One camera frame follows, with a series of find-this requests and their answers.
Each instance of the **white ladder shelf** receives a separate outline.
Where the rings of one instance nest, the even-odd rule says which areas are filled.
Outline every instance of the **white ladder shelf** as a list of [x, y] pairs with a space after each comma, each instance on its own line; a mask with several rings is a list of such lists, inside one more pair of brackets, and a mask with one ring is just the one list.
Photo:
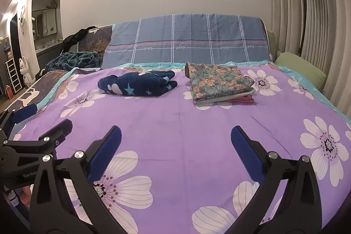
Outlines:
[[10, 80], [10, 83], [12, 85], [13, 93], [16, 94], [22, 89], [22, 85], [20, 82], [20, 78], [18, 77], [14, 59], [5, 62], [5, 67], [8, 79]]

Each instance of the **teal blanket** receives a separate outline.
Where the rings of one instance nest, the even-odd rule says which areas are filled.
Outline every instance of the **teal blanket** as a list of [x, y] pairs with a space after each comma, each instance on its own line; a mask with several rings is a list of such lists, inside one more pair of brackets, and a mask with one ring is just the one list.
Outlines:
[[73, 68], [98, 68], [101, 57], [97, 52], [67, 52], [48, 62], [45, 71], [65, 70]]

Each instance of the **wooden floor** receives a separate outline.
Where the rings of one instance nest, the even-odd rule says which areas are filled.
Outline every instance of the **wooden floor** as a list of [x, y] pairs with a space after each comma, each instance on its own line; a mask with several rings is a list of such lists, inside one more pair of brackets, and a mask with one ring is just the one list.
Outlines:
[[22, 94], [24, 94], [25, 91], [26, 91], [25, 89], [21, 89], [10, 100], [7, 97], [1, 98], [0, 99], [0, 112], [4, 111], [6, 108], [8, 108], [8, 106], [11, 103], [13, 103], [16, 99], [18, 99]]

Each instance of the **navy blue clothing with stars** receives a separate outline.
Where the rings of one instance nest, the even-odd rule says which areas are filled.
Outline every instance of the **navy blue clothing with stars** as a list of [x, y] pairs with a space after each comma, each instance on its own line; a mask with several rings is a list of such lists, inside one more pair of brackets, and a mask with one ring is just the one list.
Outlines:
[[160, 96], [177, 86], [173, 71], [132, 72], [123, 76], [110, 75], [99, 80], [104, 92], [124, 96]]

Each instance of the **purple bedspread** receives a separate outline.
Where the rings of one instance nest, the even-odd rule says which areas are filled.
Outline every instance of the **purple bedspread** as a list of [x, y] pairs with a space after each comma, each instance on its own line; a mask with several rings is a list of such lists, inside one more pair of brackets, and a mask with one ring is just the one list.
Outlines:
[[[38, 138], [69, 118], [72, 133], [57, 148], [58, 158], [65, 158], [117, 125], [122, 143], [95, 189], [119, 223], [129, 233], [212, 234], [225, 232], [259, 186], [231, 145], [231, 129], [240, 125], [267, 151], [311, 158], [325, 225], [351, 186], [345, 120], [269, 65], [240, 69], [255, 80], [252, 105], [195, 107], [184, 72], [176, 73], [174, 90], [143, 98], [100, 94], [100, 78], [126, 70], [74, 75], [74, 83], [65, 82], [63, 94], [20, 131], [21, 140]], [[79, 217], [89, 222], [72, 183], [66, 184]], [[263, 222], [275, 214], [283, 187]]]

